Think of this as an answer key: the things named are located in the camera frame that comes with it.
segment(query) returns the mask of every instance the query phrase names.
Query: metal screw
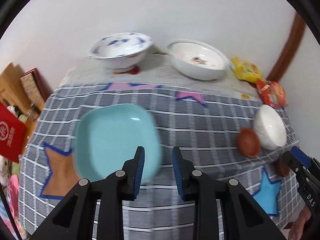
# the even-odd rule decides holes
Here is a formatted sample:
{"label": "metal screw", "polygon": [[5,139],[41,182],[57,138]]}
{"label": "metal screw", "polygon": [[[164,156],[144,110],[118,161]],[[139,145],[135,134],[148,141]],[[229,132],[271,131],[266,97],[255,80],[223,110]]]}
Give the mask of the metal screw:
{"label": "metal screw", "polygon": [[124,176],[124,175],[125,175],[125,172],[122,171],[122,170],[119,170],[119,171],[116,172],[116,176],[117,176],[117,177],[122,177],[122,176]]}
{"label": "metal screw", "polygon": [[230,179],[229,180],[230,185],[232,186],[237,186],[238,185],[238,181],[236,179]]}
{"label": "metal screw", "polygon": [[85,185],[87,185],[88,184],[88,180],[87,179],[81,179],[81,180],[79,180],[79,185],[80,186],[85,186]]}
{"label": "metal screw", "polygon": [[196,177],[199,177],[199,176],[202,175],[202,172],[199,171],[199,170],[194,170],[194,171],[192,172],[192,175],[193,175],[193,176],[196,176]]}

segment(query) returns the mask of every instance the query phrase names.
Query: egg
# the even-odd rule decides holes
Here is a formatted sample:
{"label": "egg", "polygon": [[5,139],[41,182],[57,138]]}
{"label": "egg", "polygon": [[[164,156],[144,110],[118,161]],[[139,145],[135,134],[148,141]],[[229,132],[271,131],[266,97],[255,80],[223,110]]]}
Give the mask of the egg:
{"label": "egg", "polygon": [[237,137],[237,147],[239,152],[249,158],[259,155],[260,142],[257,134],[249,127],[242,128]]}
{"label": "egg", "polygon": [[281,177],[287,177],[290,174],[289,166],[282,160],[282,156],[275,162],[276,174]]}

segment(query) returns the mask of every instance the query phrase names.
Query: bowl rim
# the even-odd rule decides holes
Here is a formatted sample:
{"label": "bowl rim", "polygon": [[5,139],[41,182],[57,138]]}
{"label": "bowl rim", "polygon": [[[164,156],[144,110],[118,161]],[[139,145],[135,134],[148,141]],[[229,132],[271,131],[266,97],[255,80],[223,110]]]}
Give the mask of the bowl rim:
{"label": "bowl rim", "polygon": [[[266,104],[261,105],[260,108],[258,109],[258,111],[259,111],[260,109],[262,109],[262,108],[272,109],[272,110],[273,110],[272,112],[276,113],[276,117],[275,117],[275,118],[276,118],[277,120],[280,120],[280,122],[281,122],[282,125],[283,125],[284,132],[285,132],[285,134],[287,135],[287,133],[286,133],[286,128],[285,128],[285,124],[284,124],[281,116],[278,114],[278,112],[277,112],[274,108],[272,108],[271,106],[266,105]],[[263,129],[265,130],[266,134],[268,135],[268,138],[270,139],[270,141],[272,141],[272,143],[274,143],[274,144],[275,144],[276,146],[278,146],[278,147],[283,147],[283,145],[275,142],[275,141],[272,139],[272,137],[271,137],[271,135],[270,135],[270,132],[268,132],[268,129],[267,129],[267,123],[266,123],[266,121],[262,118],[262,116],[261,116],[261,122],[262,122],[262,124],[263,124]]]}
{"label": "bowl rim", "polygon": [[[71,142],[71,146],[72,146],[72,149],[74,150],[72,163],[74,165],[74,168],[75,168],[75,171],[77,172],[77,174],[82,176],[82,172],[83,172],[83,168],[79,167],[79,155],[77,154],[77,149],[79,148],[78,147],[78,141],[79,141],[78,133],[79,133],[81,126],[84,125],[84,123],[88,119],[88,116],[92,115],[93,112],[95,112],[95,111],[101,112],[101,109],[105,110],[106,108],[108,108],[110,110],[110,109],[119,108],[119,107],[133,107],[136,109],[136,111],[140,111],[143,115],[147,116],[147,118],[149,119],[149,121],[153,125],[153,130],[152,130],[154,132],[153,136],[156,141],[157,149],[159,150],[158,161],[159,161],[159,163],[162,162],[163,157],[161,154],[161,147],[160,147],[161,139],[160,139],[160,135],[156,129],[156,120],[155,120],[154,116],[151,113],[149,113],[145,108],[143,108],[142,106],[139,106],[137,104],[124,103],[124,104],[118,104],[118,105],[109,105],[109,106],[103,106],[101,108],[93,108],[92,110],[85,113],[82,116],[81,121],[76,124],[76,127],[75,127],[76,138]],[[150,177],[153,177],[157,173],[159,168],[160,168],[160,166],[157,165],[157,168],[155,169],[153,175]]]}
{"label": "bowl rim", "polygon": [[[205,67],[205,65],[197,65],[197,64],[194,64],[194,63],[190,63],[190,62],[187,62],[185,60],[182,60],[178,57],[176,57],[176,55],[172,52],[171,50],[171,47],[173,44],[176,44],[176,43],[192,43],[192,44],[196,44],[196,45],[200,45],[200,46],[204,46],[210,50],[213,50],[214,52],[216,52],[220,57],[222,57],[222,59],[224,60],[224,67],[223,68],[219,68],[219,69],[212,69],[212,68],[207,68]],[[177,40],[173,40],[171,41],[168,45],[167,45],[167,52],[169,55],[171,56],[174,56],[175,58],[179,59],[179,60],[182,60],[183,62],[187,63],[187,64],[191,64],[193,66],[197,66],[197,67],[200,67],[200,68],[204,68],[204,69],[209,69],[209,70],[225,70],[227,69],[228,67],[231,66],[231,61],[227,58],[226,55],[224,55],[220,50],[206,44],[206,43],[203,43],[201,41],[195,41],[195,40],[189,40],[189,39],[177,39]]]}
{"label": "bowl rim", "polygon": [[[123,35],[123,34],[129,34],[129,33],[134,33],[134,32],[126,32],[126,33],[114,33],[114,34],[111,34],[109,36],[106,36],[106,37],[103,37],[103,38],[110,38],[111,36],[114,36],[114,35]],[[95,42],[95,44],[91,47],[91,49],[89,50],[89,57],[94,57],[94,58],[99,58],[99,59],[111,59],[111,58],[124,58],[124,57],[128,57],[128,56],[132,56],[132,55],[135,55],[135,54],[138,54],[138,53],[141,53],[147,49],[149,49],[152,45],[153,45],[153,40],[150,36],[146,35],[146,34],[143,34],[143,33],[135,33],[135,34],[140,34],[140,35],[144,35],[146,36],[149,41],[148,41],[148,45],[146,47],[144,47],[143,49],[140,49],[134,53],[130,53],[130,54],[126,54],[126,55],[121,55],[121,56],[116,56],[116,57],[101,57],[101,56],[97,56],[95,55],[94,53],[92,53],[92,49],[95,47],[95,45],[101,41],[103,38],[101,38],[100,40],[98,40],[97,42]]]}

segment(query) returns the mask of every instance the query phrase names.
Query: teal plastic dish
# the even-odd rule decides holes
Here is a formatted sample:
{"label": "teal plastic dish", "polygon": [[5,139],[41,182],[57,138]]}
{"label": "teal plastic dish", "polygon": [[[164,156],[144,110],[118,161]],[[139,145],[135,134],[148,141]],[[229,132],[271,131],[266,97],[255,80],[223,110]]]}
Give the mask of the teal plastic dish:
{"label": "teal plastic dish", "polygon": [[76,128],[74,166],[81,178],[105,179],[132,159],[138,146],[145,149],[142,183],[147,183],[162,160],[151,114],[133,104],[95,109],[85,114]]}

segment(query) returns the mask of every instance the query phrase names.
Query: printed logo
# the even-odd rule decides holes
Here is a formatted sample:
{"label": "printed logo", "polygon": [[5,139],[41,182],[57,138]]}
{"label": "printed logo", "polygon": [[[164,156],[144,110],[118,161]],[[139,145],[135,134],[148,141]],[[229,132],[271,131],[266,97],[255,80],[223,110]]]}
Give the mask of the printed logo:
{"label": "printed logo", "polygon": [[9,127],[6,122],[0,122],[0,141],[4,141],[9,136]]}

